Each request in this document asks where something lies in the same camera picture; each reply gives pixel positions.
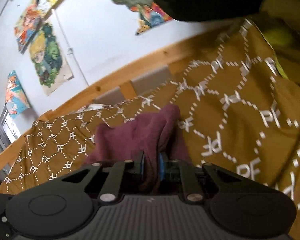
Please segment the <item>maroon long-sleeve top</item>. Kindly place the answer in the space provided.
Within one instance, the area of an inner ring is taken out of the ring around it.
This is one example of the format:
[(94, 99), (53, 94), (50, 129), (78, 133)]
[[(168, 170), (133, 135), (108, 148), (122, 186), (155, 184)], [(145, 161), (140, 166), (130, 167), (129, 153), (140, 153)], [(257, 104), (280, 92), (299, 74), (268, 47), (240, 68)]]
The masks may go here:
[(85, 164), (132, 160), (143, 164), (143, 174), (126, 173), (123, 190), (140, 194), (179, 194), (182, 191), (180, 176), (172, 173), (160, 180), (159, 163), (163, 153), (168, 160), (179, 159), (191, 163), (178, 121), (181, 118), (177, 105), (166, 105), (158, 112), (138, 115), (134, 120), (116, 127), (100, 124), (95, 133), (95, 149)]

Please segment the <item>brown patterned PF blanket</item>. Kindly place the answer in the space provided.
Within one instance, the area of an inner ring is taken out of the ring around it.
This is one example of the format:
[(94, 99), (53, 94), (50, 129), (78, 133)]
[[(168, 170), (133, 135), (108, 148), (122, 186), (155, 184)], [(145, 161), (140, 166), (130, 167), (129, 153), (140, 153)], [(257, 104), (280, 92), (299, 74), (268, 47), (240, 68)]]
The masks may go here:
[(175, 78), (104, 109), (33, 124), (0, 193), (18, 194), (78, 169), (98, 145), (95, 132), (134, 123), (175, 104), (194, 165), (212, 162), (289, 196), (300, 239), (300, 85), (277, 70), (275, 51), (257, 26), (210, 52), (186, 59)]

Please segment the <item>anime boy poster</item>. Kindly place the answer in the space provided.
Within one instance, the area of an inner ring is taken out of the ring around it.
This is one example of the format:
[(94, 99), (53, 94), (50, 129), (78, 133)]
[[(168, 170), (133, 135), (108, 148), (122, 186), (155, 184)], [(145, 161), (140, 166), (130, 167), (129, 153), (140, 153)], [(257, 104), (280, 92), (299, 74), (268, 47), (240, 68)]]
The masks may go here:
[(46, 96), (74, 77), (49, 22), (43, 23), (30, 42), (29, 54)]

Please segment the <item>curled anime girl poster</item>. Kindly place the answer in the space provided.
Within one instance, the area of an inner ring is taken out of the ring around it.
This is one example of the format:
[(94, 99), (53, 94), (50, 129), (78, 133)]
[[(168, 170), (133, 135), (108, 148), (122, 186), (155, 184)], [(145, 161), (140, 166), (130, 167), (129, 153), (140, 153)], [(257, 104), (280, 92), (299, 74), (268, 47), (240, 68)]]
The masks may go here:
[(31, 108), (15, 70), (7, 77), (5, 107), (12, 119)]

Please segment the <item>top edge cartoon poster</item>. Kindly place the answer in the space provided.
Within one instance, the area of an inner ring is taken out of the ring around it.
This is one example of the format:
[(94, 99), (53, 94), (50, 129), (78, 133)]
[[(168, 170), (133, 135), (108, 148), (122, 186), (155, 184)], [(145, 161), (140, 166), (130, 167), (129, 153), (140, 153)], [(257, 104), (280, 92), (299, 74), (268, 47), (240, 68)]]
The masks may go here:
[(14, 26), (14, 35), (20, 53), (24, 53), (42, 21), (42, 14), (36, 3), (28, 5)]

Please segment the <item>colourful landscape poster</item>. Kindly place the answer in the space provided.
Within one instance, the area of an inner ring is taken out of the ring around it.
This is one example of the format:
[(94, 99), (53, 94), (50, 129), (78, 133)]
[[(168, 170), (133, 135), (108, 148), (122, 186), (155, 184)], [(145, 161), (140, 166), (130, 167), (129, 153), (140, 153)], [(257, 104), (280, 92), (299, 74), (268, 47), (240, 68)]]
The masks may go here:
[(112, 0), (112, 2), (117, 5), (124, 5), (131, 12), (137, 12), (139, 14), (139, 27), (136, 31), (136, 35), (140, 35), (149, 29), (172, 20), (153, 0)]

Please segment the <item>grey window frame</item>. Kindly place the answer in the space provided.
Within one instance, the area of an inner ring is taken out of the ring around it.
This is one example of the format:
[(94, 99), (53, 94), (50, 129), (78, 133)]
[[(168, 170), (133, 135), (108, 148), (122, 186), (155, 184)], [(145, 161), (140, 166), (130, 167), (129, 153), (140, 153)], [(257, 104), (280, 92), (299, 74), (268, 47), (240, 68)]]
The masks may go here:
[(20, 136), (21, 133), (19, 129), (17, 128), (6, 107), (4, 107), (0, 115), (0, 140), (2, 144), (5, 148), (7, 148)]

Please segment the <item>wooden bed frame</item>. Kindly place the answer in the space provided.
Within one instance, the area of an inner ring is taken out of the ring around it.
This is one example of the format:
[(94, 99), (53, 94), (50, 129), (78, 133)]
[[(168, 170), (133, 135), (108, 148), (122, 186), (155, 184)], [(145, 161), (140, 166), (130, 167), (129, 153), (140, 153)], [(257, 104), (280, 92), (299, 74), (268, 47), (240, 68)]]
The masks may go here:
[[(90, 85), (54, 111), (48, 111), (31, 129), (0, 154), (0, 172), (11, 165), (12, 174), (0, 185), (0, 193), (14, 193), (68, 174), (80, 168), (94, 148), (94, 133), (101, 122), (120, 124), (145, 110), (157, 111), (151, 100), (161, 93), (159, 105), (171, 103), (169, 76), (187, 73), (188, 57), (225, 41), (238, 30), (241, 20), (223, 23), (203, 34), (158, 49)], [(83, 111), (94, 100), (119, 90), (122, 106), (130, 114), (115, 115), (108, 109)]]

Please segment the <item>white wall conduit pipe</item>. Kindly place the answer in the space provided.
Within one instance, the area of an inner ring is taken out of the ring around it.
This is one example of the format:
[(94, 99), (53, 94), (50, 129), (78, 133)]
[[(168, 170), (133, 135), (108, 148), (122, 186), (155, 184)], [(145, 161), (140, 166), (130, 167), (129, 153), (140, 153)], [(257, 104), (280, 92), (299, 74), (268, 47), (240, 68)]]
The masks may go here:
[(56, 19), (56, 22), (58, 23), (59, 28), (60, 28), (60, 31), (61, 31), (61, 33), (62, 33), (62, 35), (63, 35), (63, 38), (64, 38), (65, 42), (66, 42), (66, 46), (67, 46), (67, 52), (66, 52), (66, 54), (72, 56), (72, 59), (75, 61), (76, 67), (77, 67), (77, 69), (79, 70), (81, 77), (83, 78), (85, 84), (86, 84), (87, 86), (89, 86), (89, 82), (87, 81), (87, 78), (85, 77), (85, 75), (84, 75), (84, 73), (83, 73), (83, 70), (81, 69), (81, 67), (80, 67), (80, 65), (79, 65), (79, 62), (78, 62), (77, 59), (76, 59), (76, 56), (75, 56), (75, 54), (74, 54), (74, 49), (73, 49), (73, 47), (71, 46), (71, 43), (69, 42), (69, 40), (68, 40), (68, 38), (67, 38), (66, 32), (64, 31), (64, 29), (63, 29), (63, 27), (62, 27), (62, 23), (61, 23), (61, 21), (59, 20), (59, 17), (58, 17), (58, 15), (57, 15), (56, 10), (55, 10), (55, 9), (52, 9), (51, 12), (52, 12), (54, 18)]

